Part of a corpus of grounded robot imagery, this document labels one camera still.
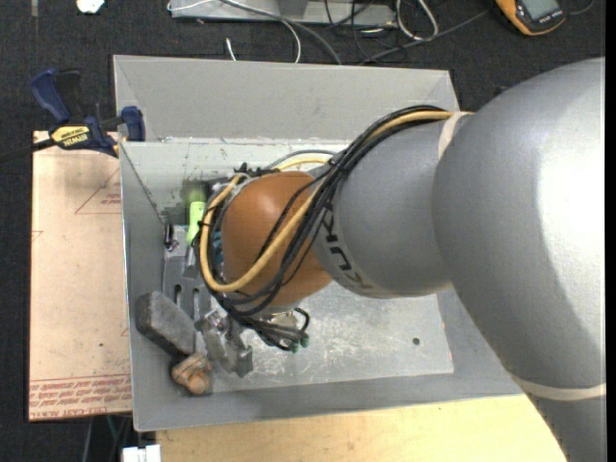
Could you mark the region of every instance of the clamp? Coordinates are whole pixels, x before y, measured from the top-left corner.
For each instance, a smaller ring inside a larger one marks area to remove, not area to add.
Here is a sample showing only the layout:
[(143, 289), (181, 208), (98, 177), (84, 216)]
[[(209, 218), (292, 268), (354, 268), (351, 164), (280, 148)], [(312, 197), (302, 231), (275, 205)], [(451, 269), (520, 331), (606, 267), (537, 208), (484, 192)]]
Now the clamp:
[(117, 141), (107, 131), (126, 124), (129, 141), (144, 141), (145, 126), (141, 111), (135, 106), (124, 108), (120, 116), (99, 121), (84, 115), (79, 101), (79, 70), (57, 72), (51, 67), (31, 82), (32, 94), (42, 108), (53, 115), (56, 124), (49, 129), (49, 139), (35, 143), (32, 150), (53, 145), (66, 150), (88, 149), (117, 157)]

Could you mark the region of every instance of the gray robot arm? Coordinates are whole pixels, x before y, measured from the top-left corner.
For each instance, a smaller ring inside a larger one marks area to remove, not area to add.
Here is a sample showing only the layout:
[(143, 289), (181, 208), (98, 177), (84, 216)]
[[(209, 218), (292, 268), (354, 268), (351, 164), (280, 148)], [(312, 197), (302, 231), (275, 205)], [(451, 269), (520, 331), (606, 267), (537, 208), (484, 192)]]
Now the gray robot arm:
[(314, 246), (360, 295), (452, 285), (582, 461), (606, 460), (603, 110), (597, 59), (399, 132), (340, 186)]

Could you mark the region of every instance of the black carpet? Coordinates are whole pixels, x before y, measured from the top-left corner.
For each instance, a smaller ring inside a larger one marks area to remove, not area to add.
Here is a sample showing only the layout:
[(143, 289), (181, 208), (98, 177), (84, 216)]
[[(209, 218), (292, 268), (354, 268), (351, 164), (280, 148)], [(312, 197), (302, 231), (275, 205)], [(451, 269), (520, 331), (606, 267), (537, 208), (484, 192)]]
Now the black carpet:
[[(229, 60), (224, 39), (239, 60), (290, 62), (294, 39), (278, 23), (178, 22), (167, 0), (106, 0), (100, 15), (81, 15), (75, 0), (0, 0), (0, 155), (27, 146), (30, 133), (52, 118), (32, 97), (30, 79), (49, 66), (82, 70), (84, 102), (115, 112), (113, 54), (187, 56)], [(588, 0), (559, 0), (568, 10)], [(485, 10), (489, 0), (447, 0), (436, 8), (441, 29)], [(345, 64), (362, 61), (348, 31), (317, 28)], [(360, 38), (366, 53), (383, 48)], [(332, 63), (319, 44), (302, 34), (303, 61)], [(564, 64), (605, 54), (605, 0), (540, 38), (505, 29), (492, 15), (408, 54), (387, 66), (448, 69), (462, 109), (475, 111), (501, 90)], [(30, 210), (32, 163), (23, 157), (0, 165), (0, 460), (80, 460), (88, 420), (27, 423)]]

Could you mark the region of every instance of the cable bundle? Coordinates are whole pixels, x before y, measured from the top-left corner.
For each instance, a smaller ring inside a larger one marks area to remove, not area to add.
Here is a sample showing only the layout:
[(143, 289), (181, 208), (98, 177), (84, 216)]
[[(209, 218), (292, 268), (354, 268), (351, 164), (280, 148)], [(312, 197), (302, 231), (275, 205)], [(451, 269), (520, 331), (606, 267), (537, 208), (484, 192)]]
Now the cable bundle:
[[(255, 329), (260, 335), (265, 335), (271, 342), (280, 347), (281, 343), (276, 339), (286, 338), (285, 334), (296, 334), (298, 331), (295, 329), (286, 330), (285, 328), (288, 327), (281, 328), (279, 325), (258, 318), (258, 314), (273, 302), (282, 286), (293, 279), (319, 231), (321, 213), (327, 204), (331, 203), (340, 184), (367, 152), (396, 132), (426, 122), (444, 120), (451, 115), (452, 113), (432, 106), (414, 106), (379, 119), (344, 151), (330, 159), (327, 169), (322, 174), (295, 192), (271, 229), (256, 262), (245, 275), (234, 282), (227, 283), (220, 281), (222, 275), (218, 272), (216, 265), (214, 235), (224, 218), (223, 202), (234, 190), (234, 187), (246, 177), (244, 173), (237, 174), (229, 185), (212, 199), (205, 211), (200, 235), (195, 238), (195, 244), (199, 246), (199, 264), (203, 279), (212, 296), (231, 318), (243, 326)], [(288, 215), (297, 197), (309, 189), (313, 190), (310, 196), (289, 219), (289, 222), (280, 229), (282, 221)], [(259, 274), (270, 261), (274, 252), (289, 237), (291, 237), (291, 242), (285, 250), (280, 267), (271, 281), (252, 295), (239, 293), (241, 288)], [(309, 239), (310, 243), (300, 256), (302, 247)], [(254, 306), (246, 308), (245, 306), (248, 304), (254, 304)], [(304, 323), (301, 332), (305, 331), (307, 323), (308, 317), (306, 314), (306, 323)]]

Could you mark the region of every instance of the yellow cable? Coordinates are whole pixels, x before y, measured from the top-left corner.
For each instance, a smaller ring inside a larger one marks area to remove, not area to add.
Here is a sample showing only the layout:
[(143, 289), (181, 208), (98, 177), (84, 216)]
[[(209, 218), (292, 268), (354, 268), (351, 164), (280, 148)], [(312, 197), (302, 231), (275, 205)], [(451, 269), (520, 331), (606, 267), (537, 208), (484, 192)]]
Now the yellow cable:
[(293, 159), (293, 160), (287, 161), (286, 163), (284, 162), (280, 163), (279, 165), (274, 166), (274, 167), (282, 171), (283, 169), (286, 169), (287, 167), (293, 167), (297, 165), (307, 165), (308, 163), (324, 165), (325, 163), (327, 163), (327, 161), (329, 161), (329, 159), (324, 159), (324, 158)]
[[(432, 120), (442, 120), (447, 119), (452, 116), (453, 113), (450, 112), (432, 112), (432, 111), (424, 111), (424, 112), (413, 112), (407, 113), (406, 115), (398, 116), (387, 123), (382, 124), (378, 127), (372, 134), (366, 138), (366, 141), (373, 139), (374, 137), (382, 134), (383, 132), (389, 130), (392, 127), (399, 126), (404, 123), (408, 123), (411, 121), (423, 120), (423, 119), (432, 119)], [(201, 231), (201, 240), (199, 245), (199, 260), (201, 264), (201, 269), (203, 271), (203, 277), (208, 284), (208, 286), (217, 291), (219, 293), (233, 293), (238, 289), (243, 288), (247, 284), (249, 284), (258, 274), (259, 272), (266, 266), (266, 264), (271, 260), (273, 254), (278, 250), (280, 246), (284, 243), (285, 239), (291, 234), (291, 232), (299, 225), (301, 218), (304, 217), (308, 208), (310, 207), (310, 203), (317, 193), (317, 188), (320, 185), (316, 186), (316, 189), (312, 192), (312, 194), (306, 199), (303, 205), (297, 210), (294, 216), (289, 220), (289, 223), (282, 228), (280, 233), (273, 239), (273, 241), (269, 244), (268, 248), (263, 252), (261, 257), (253, 264), (253, 266), (239, 279), (234, 282), (224, 284), (219, 283), (215, 279), (215, 277), (210, 272), (210, 266), (208, 265), (208, 254), (207, 254), (207, 242), (210, 234), (210, 223), (212, 222), (212, 217), (214, 216), (214, 211), (220, 202), (222, 202), (228, 194), (231, 193), (233, 188), (238, 184), (240, 180), (240, 176), (236, 176), (231, 180), (229, 185), (217, 196), (212, 203), (208, 207), (208, 211), (206, 212), (205, 218), (203, 220), (203, 228)]]
[(382, 134), (386, 130), (389, 130), (392, 127), (396, 127), (403, 123), (408, 123), (409, 121), (417, 121), (417, 120), (422, 120), (422, 119), (434, 119), (434, 120), (448, 119), (450, 116), (453, 116), (452, 112), (431, 112), (431, 111), (413, 112), (413, 113), (407, 113), (406, 115), (397, 116), (396, 118), (389, 120), (387, 123), (383, 123), (380, 127), (374, 130), (370, 134), (370, 136), (365, 140), (365, 142), (373, 139), (376, 136), (379, 136), (380, 134)]
[[(208, 209), (215, 209), (219, 203), (226, 198), (226, 196), (233, 190), (234, 185), (229, 185), (218, 197), (216, 197), (212, 204)], [(249, 284), (252, 279), (254, 279), (261, 270), (266, 266), (266, 264), (271, 260), (271, 257), (275, 253), (275, 251), (282, 246), (285, 239), (291, 234), (291, 232), (299, 225), (301, 218), (304, 217), (306, 212), (308, 211), (308, 207), (310, 206), (310, 202), (317, 194), (317, 191), (314, 190), (312, 194), (306, 199), (304, 204), (297, 210), (294, 216), (289, 220), (289, 223), (278, 233), (278, 235), (273, 239), (268, 248), (264, 251), (263, 255), (259, 257), (259, 259), (254, 263), (254, 265), (238, 280), (228, 283), (222, 284), (217, 282), (212, 273), (210, 272), (210, 268), (207, 265), (207, 242), (210, 234), (209, 225), (212, 222), (212, 217), (214, 216), (212, 210), (208, 210), (208, 213), (205, 216), (203, 221), (203, 230), (201, 233), (201, 243), (199, 248), (199, 259), (201, 261), (201, 267), (203, 269), (203, 276), (208, 286), (217, 291), (219, 293), (231, 293), (233, 291), (237, 291), (238, 289), (243, 288), (245, 285)]]

